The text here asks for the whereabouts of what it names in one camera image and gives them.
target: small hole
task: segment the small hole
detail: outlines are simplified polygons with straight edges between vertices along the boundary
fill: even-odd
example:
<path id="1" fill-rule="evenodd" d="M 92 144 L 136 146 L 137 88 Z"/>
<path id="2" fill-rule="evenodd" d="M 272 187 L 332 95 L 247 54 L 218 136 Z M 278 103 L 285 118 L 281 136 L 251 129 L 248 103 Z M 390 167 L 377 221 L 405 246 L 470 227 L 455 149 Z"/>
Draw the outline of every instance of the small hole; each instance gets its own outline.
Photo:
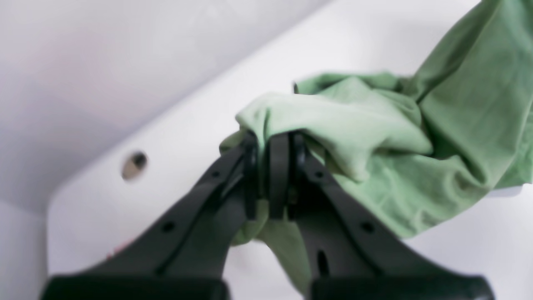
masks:
<path id="1" fill-rule="evenodd" d="M 122 178 L 124 180 L 131 180 L 139 176 L 148 164 L 146 154 L 142 152 L 135 152 L 124 163 L 122 167 Z"/>
<path id="2" fill-rule="evenodd" d="M 363 228 L 363 230 L 368 232 L 368 233 L 373 233 L 374 232 L 374 226 L 370 222 L 361 223 L 361 228 Z"/>
<path id="3" fill-rule="evenodd" d="M 174 229 L 174 223 L 173 222 L 167 222 L 165 225 L 163 225 L 163 232 L 170 232 Z"/>
<path id="4" fill-rule="evenodd" d="M 329 265 L 328 265 L 328 259 L 326 258 L 326 254 L 324 251 L 320 250 L 317 254 L 317 262 L 318 262 L 318 272 L 320 273 L 320 276 L 325 277 L 329 275 Z"/>

